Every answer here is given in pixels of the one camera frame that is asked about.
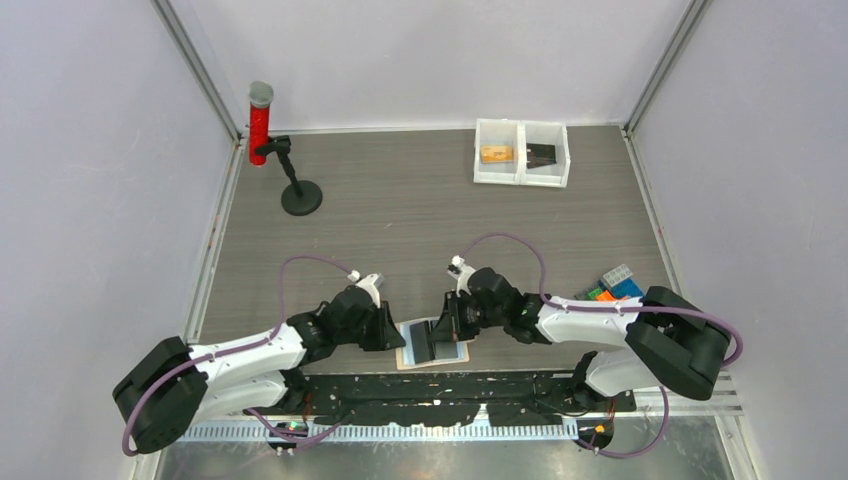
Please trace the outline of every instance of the blue lego block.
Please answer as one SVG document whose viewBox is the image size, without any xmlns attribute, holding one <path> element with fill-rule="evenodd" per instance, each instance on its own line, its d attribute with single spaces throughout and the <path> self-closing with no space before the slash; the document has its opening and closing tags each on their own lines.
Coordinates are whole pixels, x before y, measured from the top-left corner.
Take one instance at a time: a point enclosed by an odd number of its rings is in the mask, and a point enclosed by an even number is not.
<svg viewBox="0 0 848 480">
<path fill-rule="evenodd" d="M 624 279 L 618 285 L 612 287 L 610 293 L 615 298 L 624 298 L 624 297 L 642 297 L 645 295 L 642 292 L 642 289 L 636 285 L 636 282 L 631 278 Z"/>
</svg>

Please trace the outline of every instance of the microphone head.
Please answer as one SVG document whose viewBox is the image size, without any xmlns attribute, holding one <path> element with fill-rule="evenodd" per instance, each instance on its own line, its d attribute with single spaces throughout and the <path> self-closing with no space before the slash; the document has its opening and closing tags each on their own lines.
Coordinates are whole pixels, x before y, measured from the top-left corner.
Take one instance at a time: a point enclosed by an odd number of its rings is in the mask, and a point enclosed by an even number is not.
<svg viewBox="0 0 848 480">
<path fill-rule="evenodd" d="M 250 98 L 250 104 L 254 107 L 267 108 L 274 100 L 274 89 L 271 88 L 271 85 L 257 80 L 250 84 L 247 97 Z"/>
</svg>

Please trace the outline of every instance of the gray lego block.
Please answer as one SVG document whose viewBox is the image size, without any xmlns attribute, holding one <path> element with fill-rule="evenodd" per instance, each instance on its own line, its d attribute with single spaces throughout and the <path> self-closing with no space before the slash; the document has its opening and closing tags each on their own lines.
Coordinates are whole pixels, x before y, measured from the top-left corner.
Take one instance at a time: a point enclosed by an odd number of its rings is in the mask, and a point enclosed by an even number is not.
<svg viewBox="0 0 848 480">
<path fill-rule="evenodd" d="M 607 290 L 609 290 L 632 276 L 633 272 L 631 272 L 630 269 L 627 268 L 627 265 L 622 263 L 621 265 L 605 273 L 604 276 L 601 277 L 601 282 L 603 282 L 604 286 L 607 287 Z"/>
</svg>

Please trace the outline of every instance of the round black base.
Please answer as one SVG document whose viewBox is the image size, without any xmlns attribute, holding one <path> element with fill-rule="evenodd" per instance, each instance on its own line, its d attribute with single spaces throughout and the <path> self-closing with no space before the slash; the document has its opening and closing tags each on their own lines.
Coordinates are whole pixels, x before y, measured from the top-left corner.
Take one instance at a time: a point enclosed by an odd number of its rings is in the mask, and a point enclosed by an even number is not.
<svg viewBox="0 0 848 480">
<path fill-rule="evenodd" d="M 318 210 L 321 206 L 321 201 L 324 200 L 324 194 L 321 193 L 321 187 L 315 185 L 309 180 L 300 181 L 300 189 L 303 190 L 303 196 L 298 197 L 294 191 L 294 187 L 289 185 L 283 190 L 283 195 L 280 197 L 280 203 L 283 205 L 283 210 L 289 215 L 302 217 Z"/>
</svg>

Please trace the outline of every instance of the green lego block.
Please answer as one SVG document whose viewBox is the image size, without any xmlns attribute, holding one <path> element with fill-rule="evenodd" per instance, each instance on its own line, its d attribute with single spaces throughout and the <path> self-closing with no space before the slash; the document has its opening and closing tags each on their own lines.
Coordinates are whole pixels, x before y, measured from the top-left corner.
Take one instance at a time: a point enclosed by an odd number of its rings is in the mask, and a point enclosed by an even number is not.
<svg viewBox="0 0 848 480">
<path fill-rule="evenodd" d="M 598 296 L 600 296 L 602 293 L 604 293 L 603 290 L 601 290 L 600 288 L 596 288 L 596 289 L 592 290 L 591 292 L 587 293 L 586 297 L 589 300 L 594 300 L 594 299 L 598 298 Z"/>
</svg>

